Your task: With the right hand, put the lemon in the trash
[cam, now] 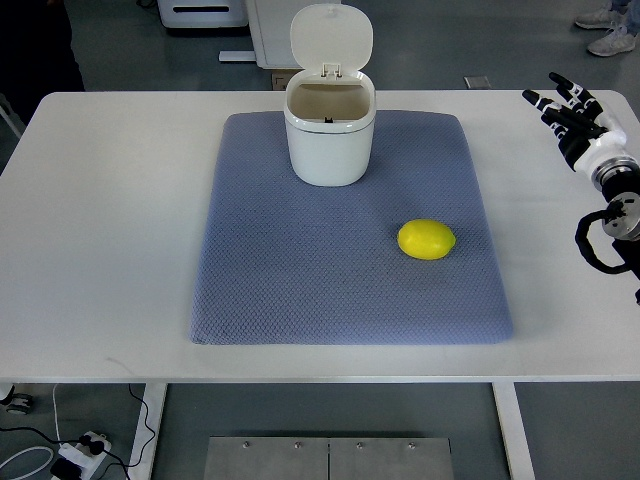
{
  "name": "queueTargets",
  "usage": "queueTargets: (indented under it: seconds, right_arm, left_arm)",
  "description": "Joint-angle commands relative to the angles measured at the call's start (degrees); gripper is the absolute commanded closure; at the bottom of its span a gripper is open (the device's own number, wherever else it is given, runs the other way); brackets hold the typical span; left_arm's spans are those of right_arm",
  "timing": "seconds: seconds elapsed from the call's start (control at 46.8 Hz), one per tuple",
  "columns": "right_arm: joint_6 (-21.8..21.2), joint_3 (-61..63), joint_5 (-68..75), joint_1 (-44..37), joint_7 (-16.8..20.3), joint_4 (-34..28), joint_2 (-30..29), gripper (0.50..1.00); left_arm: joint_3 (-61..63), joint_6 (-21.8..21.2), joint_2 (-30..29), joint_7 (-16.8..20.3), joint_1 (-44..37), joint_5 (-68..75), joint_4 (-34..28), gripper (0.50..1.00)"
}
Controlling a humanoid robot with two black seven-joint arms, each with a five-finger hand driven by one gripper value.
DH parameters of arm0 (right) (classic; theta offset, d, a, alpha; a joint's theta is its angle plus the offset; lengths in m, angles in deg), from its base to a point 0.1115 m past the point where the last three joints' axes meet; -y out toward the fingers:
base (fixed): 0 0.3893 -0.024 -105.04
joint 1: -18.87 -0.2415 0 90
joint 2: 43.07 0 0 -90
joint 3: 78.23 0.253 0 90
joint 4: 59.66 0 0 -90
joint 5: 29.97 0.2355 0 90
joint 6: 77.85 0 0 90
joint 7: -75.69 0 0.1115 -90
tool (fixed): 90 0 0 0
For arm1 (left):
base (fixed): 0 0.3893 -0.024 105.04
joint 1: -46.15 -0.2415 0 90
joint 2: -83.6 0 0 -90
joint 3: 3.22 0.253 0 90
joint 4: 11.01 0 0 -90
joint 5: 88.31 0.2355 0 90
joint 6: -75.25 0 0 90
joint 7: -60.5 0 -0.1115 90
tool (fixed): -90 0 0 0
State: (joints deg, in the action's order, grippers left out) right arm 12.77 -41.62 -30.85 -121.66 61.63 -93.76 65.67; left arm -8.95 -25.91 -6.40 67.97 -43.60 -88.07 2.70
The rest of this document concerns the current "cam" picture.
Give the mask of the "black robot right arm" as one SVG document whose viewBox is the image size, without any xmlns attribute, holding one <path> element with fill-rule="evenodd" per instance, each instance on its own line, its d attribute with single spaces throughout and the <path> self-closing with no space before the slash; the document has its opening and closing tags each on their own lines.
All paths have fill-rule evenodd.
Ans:
<svg viewBox="0 0 640 480">
<path fill-rule="evenodd" d="M 591 267 L 604 274 L 632 272 L 639 278 L 639 165 L 632 158 L 607 160 L 595 170 L 593 180 L 607 206 L 578 222 L 575 242 L 579 252 Z M 613 239 L 612 247 L 621 264 L 607 265 L 597 257 L 588 238 L 591 225 L 597 222 Z"/>
</svg>

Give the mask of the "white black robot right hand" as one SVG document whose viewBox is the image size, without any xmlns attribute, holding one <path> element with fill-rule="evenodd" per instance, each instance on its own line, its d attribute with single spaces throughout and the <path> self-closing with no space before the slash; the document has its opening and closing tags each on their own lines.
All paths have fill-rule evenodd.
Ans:
<svg viewBox="0 0 640 480">
<path fill-rule="evenodd" d="M 549 78 L 565 104 L 530 89 L 522 96 L 541 112 L 540 119 L 555 135 L 568 166 L 588 172 L 604 163 L 596 159 L 598 155 L 622 154 L 627 136 L 620 122 L 583 86 L 555 72 Z"/>
</svg>

